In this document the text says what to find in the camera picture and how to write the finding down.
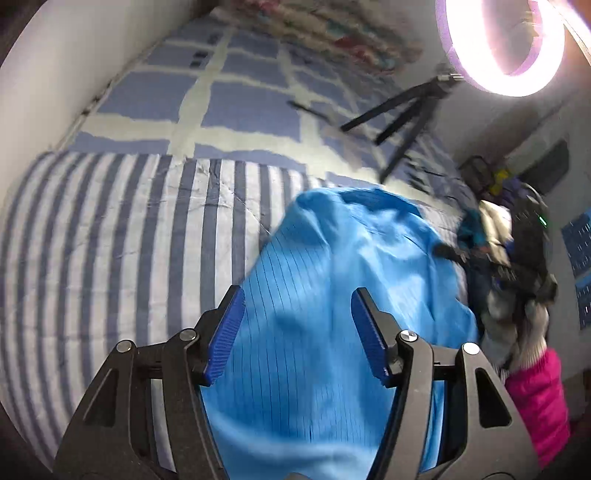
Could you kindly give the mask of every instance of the black tripod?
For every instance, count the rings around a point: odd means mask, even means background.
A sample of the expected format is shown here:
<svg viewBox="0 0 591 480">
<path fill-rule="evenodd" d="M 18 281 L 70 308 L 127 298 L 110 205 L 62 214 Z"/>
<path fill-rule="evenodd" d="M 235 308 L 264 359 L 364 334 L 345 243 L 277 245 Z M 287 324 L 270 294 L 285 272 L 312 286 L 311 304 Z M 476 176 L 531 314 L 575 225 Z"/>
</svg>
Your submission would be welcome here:
<svg viewBox="0 0 591 480">
<path fill-rule="evenodd" d="M 398 162 L 402 160 L 405 153 L 417 139 L 418 135 L 421 133 L 421 131 L 423 131 L 423 128 L 427 126 L 433 117 L 433 113 L 435 113 L 439 100 L 447 97 L 452 91 L 452 88 L 462 80 L 463 77 L 455 73 L 438 75 L 427 83 L 417 85 L 416 87 L 400 93 L 396 97 L 386 100 L 381 105 L 372 108 L 370 111 L 365 112 L 363 115 L 354 118 L 350 122 L 340 127 L 341 131 L 348 132 L 352 128 L 364 124 L 365 122 L 378 115 L 381 115 L 382 113 L 387 112 L 388 110 L 414 100 L 414 102 L 403 113 L 401 113 L 400 116 L 394 120 L 394 122 L 389 124 L 386 129 L 381 132 L 374 140 L 376 145 L 382 144 L 388 137 L 394 135 L 404 125 L 409 123 L 415 117 L 418 117 L 413 127 L 404 136 L 402 145 L 400 145 L 396 149 L 396 152 L 394 152 L 394 155 L 392 156 L 388 166 L 380 173 L 380 183 L 384 183 L 386 181 L 394 168 L 396 168 L 396 165 L 398 165 Z"/>
</svg>

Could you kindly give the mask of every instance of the pink jacket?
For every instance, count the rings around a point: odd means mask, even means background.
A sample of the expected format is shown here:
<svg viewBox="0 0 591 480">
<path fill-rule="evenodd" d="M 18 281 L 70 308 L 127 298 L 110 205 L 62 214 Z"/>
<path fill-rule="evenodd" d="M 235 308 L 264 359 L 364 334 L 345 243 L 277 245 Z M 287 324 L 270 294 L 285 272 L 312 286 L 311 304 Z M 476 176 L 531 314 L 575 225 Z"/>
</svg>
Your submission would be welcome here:
<svg viewBox="0 0 591 480">
<path fill-rule="evenodd" d="M 540 458 L 548 465 L 570 436 L 569 411 L 560 381 L 560 359 L 550 348 L 533 367 L 511 375 L 505 387 L 515 402 Z"/>
</svg>

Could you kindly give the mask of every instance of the mattress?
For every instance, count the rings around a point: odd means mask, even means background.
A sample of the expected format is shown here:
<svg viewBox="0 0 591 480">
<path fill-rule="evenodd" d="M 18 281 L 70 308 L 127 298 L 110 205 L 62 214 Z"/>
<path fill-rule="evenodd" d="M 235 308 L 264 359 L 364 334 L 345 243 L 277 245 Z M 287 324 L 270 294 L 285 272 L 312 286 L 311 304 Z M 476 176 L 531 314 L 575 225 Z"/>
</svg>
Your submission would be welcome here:
<svg viewBox="0 0 591 480">
<path fill-rule="evenodd" d="M 380 146 L 373 139 L 400 109 L 350 134 L 338 126 L 399 92 L 391 76 L 205 17 L 122 72 L 85 111 L 66 146 L 89 153 L 225 158 L 351 186 L 377 183 L 405 130 Z M 453 160 L 428 131 L 384 187 L 410 196 L 401 185 L 453 207 L 476 206 Z"/>
<path fill-rule="evenodd" d="M 0 401 L 46 465 L 118 340 L 142 346 L 193 326 L 244 279 L 290 202 L 332 186 L 234 160 L 63 152 L 33 162 L 2 218 Z M 418 206 L 455 244 L 460 218 Z"/>
</svg>

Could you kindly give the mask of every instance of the light blue fabric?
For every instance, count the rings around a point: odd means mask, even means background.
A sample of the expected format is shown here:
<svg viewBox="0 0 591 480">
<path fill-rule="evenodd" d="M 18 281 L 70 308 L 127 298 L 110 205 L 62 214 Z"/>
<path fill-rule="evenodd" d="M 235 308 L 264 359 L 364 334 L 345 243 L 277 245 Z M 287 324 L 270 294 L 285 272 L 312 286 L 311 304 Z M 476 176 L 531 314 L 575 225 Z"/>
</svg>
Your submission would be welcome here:
<svg viewBox="0 0 591 480">
<path fill-rule="evenodd" d="M 381 189 L 319 189 L 293 202 L 243 283 L 226 371 L 203 389 L 231 480 L 366 478 L 394 390 L 371 374 L 351 294 L 366 287 L 378 308 L 436 345 L 475 340 L 451 262 L 430 254 L 438 241 L 415 206 Z M 439 451 L 438 383 L 424 469 Z"/>
</svg>

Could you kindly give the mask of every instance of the blue and white striped sheet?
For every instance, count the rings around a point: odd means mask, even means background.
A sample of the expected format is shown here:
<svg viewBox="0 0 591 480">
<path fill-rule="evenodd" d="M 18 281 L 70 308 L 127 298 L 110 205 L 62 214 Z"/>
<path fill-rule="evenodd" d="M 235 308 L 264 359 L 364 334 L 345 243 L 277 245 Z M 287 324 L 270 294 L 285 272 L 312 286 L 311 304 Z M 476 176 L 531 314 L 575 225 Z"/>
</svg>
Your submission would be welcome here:
<svg viewBox="0 0 591 480">
<path fill-rule="evenodd" d="M 41 155 L 2 219 L 0 401 L 46 465 L 118 340 L 142 346 L 193 326 L 243 280 L 290 202 L 332 186 L 232 160 Z M 420 207 L 455 243 L 459 218 Z M 163 406 L 154 409 L 170 466 Z"/>
</svg>

